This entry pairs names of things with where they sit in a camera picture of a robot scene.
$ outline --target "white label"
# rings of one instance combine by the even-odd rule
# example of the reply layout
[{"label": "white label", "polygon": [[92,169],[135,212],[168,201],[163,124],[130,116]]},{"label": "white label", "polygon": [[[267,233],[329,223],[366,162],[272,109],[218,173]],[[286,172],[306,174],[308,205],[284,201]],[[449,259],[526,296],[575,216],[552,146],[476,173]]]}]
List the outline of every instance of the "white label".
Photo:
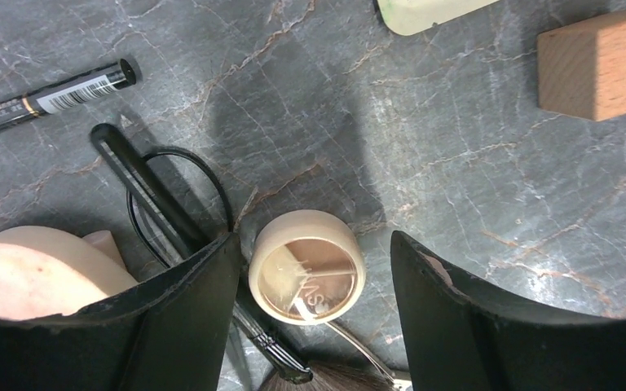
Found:
[{"label": "white label", "polygon": [[49,114],[56,114],[78,104],[90,102],[92,99],[101,98],[116,90],[107,76],[102,75],[54,94],[42,96],[37,99],[37,103]]}]

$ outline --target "marble surface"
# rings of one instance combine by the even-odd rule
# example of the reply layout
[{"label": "marble surface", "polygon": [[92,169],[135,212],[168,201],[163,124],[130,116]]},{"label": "marble surface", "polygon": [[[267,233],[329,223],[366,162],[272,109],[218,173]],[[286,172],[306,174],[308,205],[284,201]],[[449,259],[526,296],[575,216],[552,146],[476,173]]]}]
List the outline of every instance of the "marble surface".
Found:
[{"label": "marble surface", "polygon": [[[88,143],[110,121],[140,148],[203,156],[239,214],[246,256],[281,213],[348,222],[369,277],[342,321],[391,367],[407,366],[394,229],[525,297],[626,317],[626,116],[594,123],[536,107],[536,35],[620,9],[501,0],[400,37],[370,0],[0,0],[0,100],[122,56],[143,74],[0,133],[0,230],[110,229],[135,273],[156,273],[121,184]],[[195,169],[157,171],[196,218],[218,217]],[[324,327],[295,332],[302,346],[358,359]],[[267,363],[247,353],[258,383]],[[241,389],[226,361],[220,389]]]}]

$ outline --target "black brush handle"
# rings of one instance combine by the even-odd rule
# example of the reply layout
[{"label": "black brush handle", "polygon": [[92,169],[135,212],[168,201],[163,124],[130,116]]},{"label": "black brush handle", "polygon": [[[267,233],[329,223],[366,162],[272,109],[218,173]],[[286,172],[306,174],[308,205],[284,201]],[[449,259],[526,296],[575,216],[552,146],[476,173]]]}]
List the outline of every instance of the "black brush handle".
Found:
[{"label": "black brush handle", "polygon": [[95,126],[90,132],[90,140],[181,258],[187,259],[212,241],[116,126]]},{"label": "black brush handle", "polygon": [[[207,236],[116,126],[95,126],[90,132],[90,140],[181,257],[188,258],[209,243]],[[243,280],[236,292],[233,318],[283,379],[294,384],[311,381],[311,369],[289,348],[289,344],[280,340],[277,327],[255,302]]]}]

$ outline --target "beige ring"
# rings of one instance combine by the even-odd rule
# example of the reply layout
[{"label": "beige ring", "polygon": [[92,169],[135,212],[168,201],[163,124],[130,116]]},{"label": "beige ring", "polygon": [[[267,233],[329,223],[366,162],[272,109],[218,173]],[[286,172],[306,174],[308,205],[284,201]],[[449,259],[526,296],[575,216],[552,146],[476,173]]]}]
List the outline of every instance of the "beige ring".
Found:
[{"label": "beige ring", "polygon": [[[348,261],[353,265],[355,276],[351,284],[350,291],[340,305],[336,305],[333,312],[325,315],[316,315],[314,319],[290,318],[278,311],[268,299],[260,287],[260,278],[263,273],[263,265],[270,255],[275,251],[281,251],[285,245],[291,244],[300,239],[317,239],[333,244],[342,250],[348,257]],[[283,214],[268,223],[262,229],[255,241],[253,258],[249,267],[249,286],[253,298],[260,307],[270,316],[285,323],[296,325],[313,325],[326,323],[336,319],[347,312],[359,299],[366,282],[366,268],[364,265],[361,249],[356,241],[354,233],[339,218],[332,214],[319,210],[297,210]]]}]

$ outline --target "brown wooden block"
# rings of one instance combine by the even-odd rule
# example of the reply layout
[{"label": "brown wooden block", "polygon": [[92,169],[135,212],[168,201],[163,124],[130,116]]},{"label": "brown wooden block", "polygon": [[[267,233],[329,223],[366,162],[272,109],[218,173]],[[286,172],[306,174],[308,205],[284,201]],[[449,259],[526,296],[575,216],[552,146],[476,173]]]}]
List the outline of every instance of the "brown wooden block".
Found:
[{"label": "brown wooden block", "polygon": [[538,37],[539,106],[603,121],[626,113],[626,11]]}]

